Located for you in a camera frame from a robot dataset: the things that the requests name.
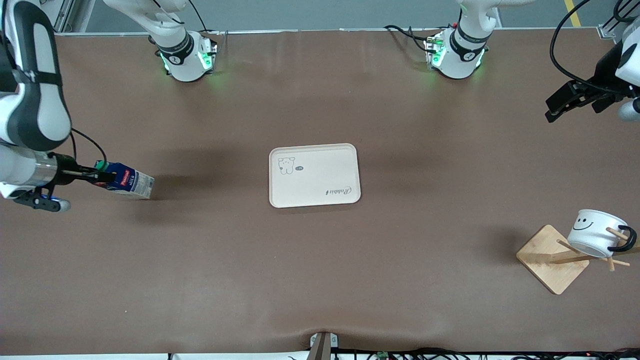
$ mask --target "mug handle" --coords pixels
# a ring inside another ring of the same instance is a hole
[[[622,245],[622,246],[610,246],[607,247],[607,249],[609,251],[615,251],[615,252],[623,252],[623,251],[629,251],[631,250],[631,248],[636,244],[636,240],[638,237],[638,234],[636,233],[635,230],[633,230],[631,227],[626,226],[626,225],[618,225],[618,228],[622,231],[624,230],[628,230],[629,231],[629,240],[627,240],[627,243]]]

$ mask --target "white mug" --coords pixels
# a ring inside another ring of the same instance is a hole
[[[630,232],[629,240],[618,247],[617,236],[607,228]],[[569,244],[576,250],[596,258],[610,258],[614,252],[630,250],[636,243],[636,231],[619,217],[598,210],[583,209],[578,211],[578,219],[573,224],[567,237]]]

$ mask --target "brown table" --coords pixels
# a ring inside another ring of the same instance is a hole
[[[640,126],[617,106],[547,124],[567,81],[550,36],[497,31],[454,81],[386,32],[232,35],[196,83],[165,76],[146,38],[59,38],[74,125],[156,176],[155,199],[74,183],[68,213],[0,202],[0,352],[297,350],[319,330],[343,348],[638,346],[640,259],[555,296],[515,257],[581,208],[640,225]],[[561,36],[582,76],[611,46]],[[269,205],[271,149],[342,142],[360,202]]]

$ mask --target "mug rack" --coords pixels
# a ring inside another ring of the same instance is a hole
[[[628,236],[607,228],[611,234],[618,237],[618,245],[625,244]],[[640,252],[640,244],[636,244],[629,251],[614,253],[614,257]],[[615,271],[616,265],[630,266],[629,263],[613,258],[596,258],[579,252],[569,245],[566,238],[553,226],[543,226],[518,251],[516,257],[549,291],[556,295],[562,292],[578,278],[591,260],[605,261],[609,264],[609,271]]]

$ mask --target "yellow tape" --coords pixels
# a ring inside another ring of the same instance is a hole
[[[566,5],[567,12],[570,12],[573,8],[575,8],[575,5],[573,4],[573,0],[564,0],[564,5]],[[579,28],[582,26],[580,25],[580,19],[578,19],[578,12],[573,13],[570,19],[571,19],[571,25],[573,25],[574,28]]]

